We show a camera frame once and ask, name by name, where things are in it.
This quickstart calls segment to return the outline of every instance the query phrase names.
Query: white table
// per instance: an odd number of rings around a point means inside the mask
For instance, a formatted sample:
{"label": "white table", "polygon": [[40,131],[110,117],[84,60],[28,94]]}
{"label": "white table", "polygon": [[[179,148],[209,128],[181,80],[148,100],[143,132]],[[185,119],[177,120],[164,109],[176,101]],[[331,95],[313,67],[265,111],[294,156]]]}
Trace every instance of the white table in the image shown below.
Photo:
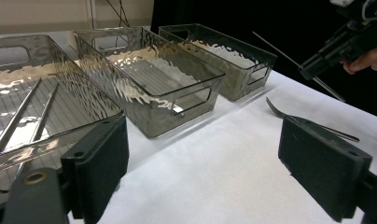
{"label": "white table", "polygon": [[[100,223],[336,223],[278,159],[282,120],[266,96],[287,114],[358,137],[350,143],[373,156],[377,174],[377,117],[272,71],[261,93],[235,103],[219,95],[212,112],[157,139],[128,120],[128,172]],[[357,208],[342,223],[362,217]]]}

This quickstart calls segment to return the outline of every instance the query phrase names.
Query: transparent bin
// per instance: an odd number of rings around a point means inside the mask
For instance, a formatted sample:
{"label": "transparent bin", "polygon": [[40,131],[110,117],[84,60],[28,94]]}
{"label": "transparent bin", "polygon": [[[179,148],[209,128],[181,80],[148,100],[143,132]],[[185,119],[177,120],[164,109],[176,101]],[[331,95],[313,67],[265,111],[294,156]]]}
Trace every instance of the transparent bin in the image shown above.
{"label": "transparent bin", "polygon": [[147,138],[214,109],[225,74],[142,28],[75,31],[81,68]]}
{"label": "transparent bin", "polygon": [[0,204],[20,164],[59,169],[64,152],[115,116],[123,109],[49,36],[0,37]]}
{"label": "transparent bin", "polygon": [[220,94],[233,102],[260,92],[276,60],[274,54],[196,23],[160,26],[159,36],[224,71]]}

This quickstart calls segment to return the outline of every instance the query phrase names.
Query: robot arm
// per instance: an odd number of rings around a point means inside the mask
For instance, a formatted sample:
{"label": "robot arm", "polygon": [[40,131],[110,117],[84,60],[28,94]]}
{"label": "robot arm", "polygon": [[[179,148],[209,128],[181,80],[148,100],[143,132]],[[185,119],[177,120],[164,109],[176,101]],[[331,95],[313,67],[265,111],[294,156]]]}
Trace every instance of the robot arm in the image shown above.
{"label": "robot arm", "polygon": [[310,80],[340,61],[352,62],[377,47],[377,0],[330,0],[348,18],[325,46],[303,63],[300,73]]}

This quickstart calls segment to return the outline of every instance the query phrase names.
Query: black curtain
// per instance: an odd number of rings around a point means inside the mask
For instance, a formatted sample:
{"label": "black curtain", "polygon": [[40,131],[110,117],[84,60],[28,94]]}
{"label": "black curtain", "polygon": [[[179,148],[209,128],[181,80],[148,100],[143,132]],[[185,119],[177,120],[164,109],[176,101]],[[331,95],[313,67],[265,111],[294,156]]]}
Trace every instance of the black curtain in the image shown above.
{"label": "black curtain", "polygon": [[[301,64],[348,22],[336,9],[326,0],[234,0],[228,4],[215,0],[155,0],[151,31],[157,34],[161,25],[200,23],[278,55],[275,71],[332,96],[314,81],[304,79],[293,62],[252,31]],[[377,116],[377,72],[369,68],[351,76],[337,65],[318,77],[347,104]]]}

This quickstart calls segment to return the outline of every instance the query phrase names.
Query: human hand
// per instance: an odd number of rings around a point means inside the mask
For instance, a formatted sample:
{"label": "human hand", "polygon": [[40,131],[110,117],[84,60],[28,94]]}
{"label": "human hand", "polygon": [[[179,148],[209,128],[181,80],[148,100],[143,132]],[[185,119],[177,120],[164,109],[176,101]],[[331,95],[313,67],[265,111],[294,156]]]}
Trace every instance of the human hand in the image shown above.
{"label": "human hand", "polygon": [[352,63],[346,61],[342,61],[341,63],[343,69],[351,75],[367,67],[371,67],[372,70],[377,71],[377,48],[370,50]]}

